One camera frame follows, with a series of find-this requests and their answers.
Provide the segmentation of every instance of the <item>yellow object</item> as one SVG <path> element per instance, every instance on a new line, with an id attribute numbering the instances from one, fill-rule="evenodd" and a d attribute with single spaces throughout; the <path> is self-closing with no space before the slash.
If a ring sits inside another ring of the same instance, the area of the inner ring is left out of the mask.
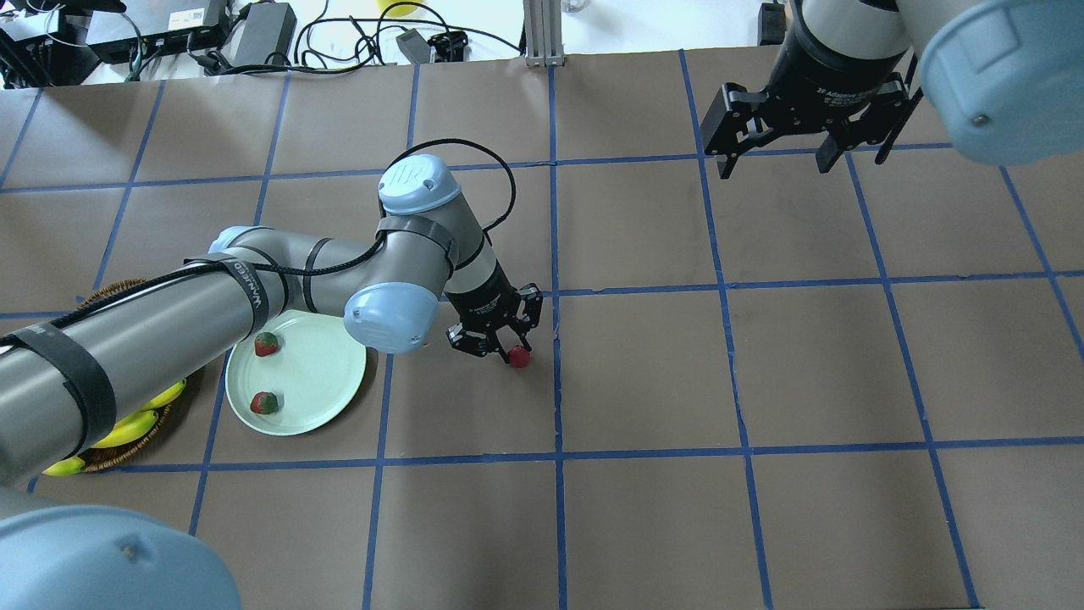
<path id="1" fill-rule="evenodd" d="M 67 477 L 69 475 L 81 472 L 82 467 L 86 465 L 87 463 L 82 462 L 79 456 L 72 456 L 50 466 L 44 472 L 42 472 L 42 475 L 48 475 L 50 477 Z"/>
<path id="2" fill-rule="evenodd" d="M 166 405 L 176 401 L 177 398 L 181 395 L 181 392 L 184 392 L 184 387 L 186 385 L 188 381 L 184 379 L 178 381 L 177 384 L 170 386 L 169 390 L 166 390 L 162 394 L 158 394 L 157 397 L 152 399 L 150 403 L 140 407 L 139 411 L 149 412 L 151 410 L 160 410 L 162 407 L 165 407 Z"/>
<path id="3" fill-rule="evenodd" d="M 391 4 L 395 4 L 399 0 L 376 0 L 376 10 L 379 11 L 383 14 L 384 11 L 388 7 L 390 7 Z M 423 2 L 423 0 L 416 0 L 416 1 L 417 1 L 418 4 L 421 4 Z M 390 11 L 388 11 L 388 14 L 384 15 L 384 16 L 385 16 L 385 18 L 388 18 L 388 17 L 390 17 L 390 18 L 405 17 L 406 15 L 413 13 L 416 10 L 417 10 L 417 7 L 412 7 L 410 4 L 403 4 L 402 7 L 396 7 L 395 9 L 391 9 Z"/>
<path id="4" fill-rule="evenodd" d="M 113 432 L 109 432 L 108 437 L 91 445 L 91 449 L 106 450 L 131 443 L 136 439 L 146 434 L 146 431 L 151 430 L 151 427 L 156 421 L 158 421 L 157 412 L 136 412 L 118 421 L 113 427 Z"/>

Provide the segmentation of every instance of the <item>light green plate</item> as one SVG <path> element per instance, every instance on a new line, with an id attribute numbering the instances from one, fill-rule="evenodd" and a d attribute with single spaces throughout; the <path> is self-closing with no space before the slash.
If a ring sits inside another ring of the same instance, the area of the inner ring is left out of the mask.
<path id="1" fill-rule="evenodd" d="M 284 312 L 263 327 L 279 337 L 279 352 L 259 359 L 253 338 L 233 349 L 225 366 L 225 395 L 237 418 L 253 430 L 289 437 L 331 421 L 358 392 L 365 375 L 365 348 L 343 320 Z M 257 392 L 273 392 L 281 408 L 256 415 L 248 405 Z"/>

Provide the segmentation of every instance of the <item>banana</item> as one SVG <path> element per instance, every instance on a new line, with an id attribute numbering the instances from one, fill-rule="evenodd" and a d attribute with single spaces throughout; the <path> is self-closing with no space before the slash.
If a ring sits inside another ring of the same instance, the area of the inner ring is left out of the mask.
<path id="1" fill-rule="evenodd" d="M 72 456 L 50 466 L 44 472 L 42 472 L 42 475 L 48 475 L 50 477 L 67 477 L 69 475 L 82 472 L 82 467 L 86 466 L 86 464 L 87 463 L 82 462 L 79 456 Z"/>
<path id="2" fill-rule="evenodd" d="M 151 410 L 158 410 L 165 407 L 166 405 L 176 401 L 177 398 L 181 395 L 181 392 L 184 392 L 184 387 L 186 385 L 188 380 L 185 379 L 178 381 L 177 384 L 170 386 L 169 390 L 166 390 L 162 394 L 158 394 L 157 397 L 152 399 L 150 403 L 140 407 L 139 411 L 149 412 Z"/>
<path id="3" fill-rule="evenodd" d="M 158 421 L 158 412 L 136 412 L 121 419 L 113 427 L 113 432 L 98 443 L 91 445 L 95 450 L 105 450 L 131 443 L 136 439 L 146 434 L 147 430 Z"/>

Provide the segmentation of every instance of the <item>white label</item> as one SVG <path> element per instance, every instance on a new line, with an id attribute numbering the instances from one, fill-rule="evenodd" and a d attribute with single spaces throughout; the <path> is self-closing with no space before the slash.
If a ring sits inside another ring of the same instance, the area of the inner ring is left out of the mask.
<path id="1" fill-rule="evenodd" d="M 207 9 L 191 9 L 188 11 L 176 11 L 169 13 L 169 27 L 166 29 L 168 31 L 173 31 L 175 29 L 188 29 L 190 27 L 196 27 L 203 25 L 203 17 L 206 14 Z"/>

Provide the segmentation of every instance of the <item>light blue cap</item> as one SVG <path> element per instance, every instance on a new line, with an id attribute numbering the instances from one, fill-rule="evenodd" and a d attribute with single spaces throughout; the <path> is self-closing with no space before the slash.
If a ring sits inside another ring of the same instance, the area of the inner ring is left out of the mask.
<path id="1" fill-rule="evenodd" d="M 413 283 L 366 286 L 346 301 L 343 322 L 358 343 L 385 354 L 416 350 L 437 319 L 437 297 Z"/>
<path id="2" fill-rule="evenodd" d="M 462 190 L 443 160 L 431 154 L 416 154 L 380 176 L 378 194 L 388 213 L 403 216 L 440 207 Z"/>
<path id="3" fill-rule="evenodd" d="M 1084 1 L 980 2 L 930 39 L 920 75 L 971 159 L 1019 165 L 1084 147 Z"/>
<path id="4" fill-rule="evenodd" d="M 0 608 L 240 610 L 222 560 L 145 515 L 57 506 L 0 520 Z"/>
<path id="5" fill-rule="evenodd" d="M 233 243 L 233 239 L 240 237 L 242 234 L 247 233 L 248 231 L 255 229 L 267 229 L 267 228 L 268 226 L 264 226 L 262 224 L 257 224 L 255 226 L 236 225 L 222 229 L 222 232 L 218 234 L 218 237 L 215 241 L 210 242 L 210 247 L 207 249 L 207 252 L 215 254 L 216 251 L 222 251 L 227 247 L 230 247 L 230 244 Z"/>

